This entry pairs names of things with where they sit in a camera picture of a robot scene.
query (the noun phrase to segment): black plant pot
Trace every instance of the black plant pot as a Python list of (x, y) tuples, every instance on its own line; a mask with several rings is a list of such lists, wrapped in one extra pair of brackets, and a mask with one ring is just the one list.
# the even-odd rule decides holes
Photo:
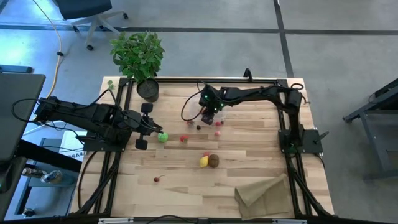
[(156, 80), (148, 78), (138, 84), (137, 92), (144, 100), (153, 103), (159, 98), (159, 84)]

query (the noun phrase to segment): butcher block tabletop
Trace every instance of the butcher block tabletop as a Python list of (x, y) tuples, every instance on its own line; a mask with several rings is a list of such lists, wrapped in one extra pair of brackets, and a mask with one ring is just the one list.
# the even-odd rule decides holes
[[(108, 88), (107, 82), (112, 80), (115, 86), (113, 92), (116, 94), (119, 79), (120, 77), (104, 77), (100, 93)], [(304, 80), (288, 78), (287, 83), (289, 86), (293, 83), (304, 84)], [(217, 89), (221, 86), (245, 89), (263, 85), (249, 82), (209, 84)], [(252, 101), (229, 107), (224, 112), (222, 126), (208, 126), (199, 119), (195, 120), (195, 125), (190, 126), (182, 121), (180, 113), (187, 98), (198, 91), (197, 84), (160, 82), (159, 87), (159, 99), (149, 115), (163, 127), (169, 139), (162, 143), (157, 139), (157, 133), (152, 133), (145, 137), (148, 148), (142, 151), (134, 147), (138, 134), (133, 133), (121, 156), (111, 216), (158, 217), (172, 214), (181, 217), (240, 218), (238, 204), (234, 199), (235, 186), (273, 179), (287, 173), (277, 135), (280, 129), (278, 112), (271, 102)], [(126, 89), (122, 96), (122, 107)], [(306, 89), (301, 92), (310, 101)], [(185, 119), (192, 117), (192, 111), (195, 110), (193, 104), (197, 100), (198, 98), (193, 98), (187, 104), (183, 114)], [(114, 102), (107, 93), (98, 103)], [(145, 101), (139, 97), (134, 85), (129, 109), (140, 112), (142, 103)], [(312, 129), (310, 104), (302, 102), (300, 116), (305, 129)], [(215, 136), (216, 131), (220, 131), (221, 135)], [(181, 135), (188, 136), (188, 141), (180, 142)], [(220, 164), (217, 168), (200, 167), (199, 160), (204, 152), (219, 156)], [(82, 168), (91, 153), (85, 156)], [(302, 154), (302, 157), (308, 188), (322, 206), (333, 213), (320, 159), (312, 154)], [(88, 164), (81, 185), (82, 203), (87, 201), (98, 186), (103, 159), (104, 152), (98, 152)], [(154, 178), (159, 176), (162, 176), (160, 181), (154, 182)], [(108, 187), (104, 190), (101, 211), (105, 208), (107, 197)], [(304, 212), (300, 190), (298, 199), (300, 209)], [(77, 210), (75, 194), (70, 212)], [(265, 218), (271, 217), (293, 218), (294, 213), (291, 208), (288, 213)]]

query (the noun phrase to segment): yellow cable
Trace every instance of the yellow cable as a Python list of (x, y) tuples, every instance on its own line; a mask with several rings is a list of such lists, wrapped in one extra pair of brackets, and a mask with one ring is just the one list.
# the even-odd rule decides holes
[[(56, 33), (58, 35), (58, 40), (60, 42), (60, 50), (59, 50), (59, 52), (62, 52), (62, 41), (61, 41), (61, 37), (60, 37), (60, 34), (58, 33), (57, 28), (54, 26), (54, 24), (52, 23), (51, 19), (46, 15), (46, 13), (43, 11), (43, 9), (37, 4), (37, 2), (35, 0), (33, 0), (33, 2), (35, 2), (36, 6), (43, 12), (43, 14), (46, 16), (46, 18), (50, 21), (51, 26), (56, 31)], [(52, 82), (52, 86), (51, 86), (50, 92), (47, 94), (46, 98), (48, 98), (52, 94), (52, 92), (54, 91), (55, 84), (57, 83), (58, 68), (60, 66), (60, 61), (61, 61), (61, 55), (58, 55), (57, 65), (55, 66), (54, 80)]]

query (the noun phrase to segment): office chair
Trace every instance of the office chair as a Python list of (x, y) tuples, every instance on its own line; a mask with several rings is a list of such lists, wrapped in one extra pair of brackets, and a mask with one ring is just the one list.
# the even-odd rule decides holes
[(79, 32), (76, 25), (91, 23), (90, 29), (88, 30), (88, 36), (86, 38), (88, 50), (94, 50), (93, 46), (90, 44), (90, 39), (92, 38), (97, 26), (101, 29), (106, 27), (115, 34), (120, 35), (120, 32), (111, 26), (106, 19), (119, 14), (122, 14), (124, 19), (129, 18), (124, 11), (104, 14), (105, 11), (112, 9), (111, 0), (53, 0), (53, 2), (59, 7), (64, 19), (77, 19), (84, 17), (83, 19), (71, 23), (75, 32)]

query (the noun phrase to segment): brown kiwi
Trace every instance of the brown kiwi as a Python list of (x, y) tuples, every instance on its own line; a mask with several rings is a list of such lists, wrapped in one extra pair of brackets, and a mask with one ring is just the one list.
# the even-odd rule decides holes
[(209, 156), (209, 166), (212, 168), (218, 167), (218, 164), (220, 163), (220, 159), (216, 154), (211, 154)]

